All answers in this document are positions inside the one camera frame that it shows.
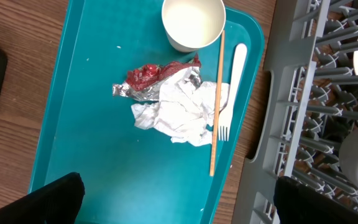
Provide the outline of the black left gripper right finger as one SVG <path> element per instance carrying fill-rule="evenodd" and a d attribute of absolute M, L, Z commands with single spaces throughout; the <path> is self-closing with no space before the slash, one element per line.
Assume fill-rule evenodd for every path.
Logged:
<path fill-rule="evenodd" d="M 287 177 L 275 184 L 273 203 L 282 224 L 358 224 L 358 213 Z"/>

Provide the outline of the white paper cup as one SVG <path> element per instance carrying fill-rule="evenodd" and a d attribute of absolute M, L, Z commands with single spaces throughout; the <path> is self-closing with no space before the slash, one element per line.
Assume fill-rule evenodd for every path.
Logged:
<path fill-rule="evenodd" d="M 164 0 L 161 15 L 169 43 L 184 53 L 211 45 L 226 23 L 223 0 Z"/>

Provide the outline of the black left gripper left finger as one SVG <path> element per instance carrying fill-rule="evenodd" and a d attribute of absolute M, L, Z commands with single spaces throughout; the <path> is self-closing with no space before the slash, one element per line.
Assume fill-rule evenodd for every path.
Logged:
<path fill-rule="evenodd" d="M 0 208 L 0 223 L 74 223 L 84 196 L 80 174 L 71 172 Z"/>

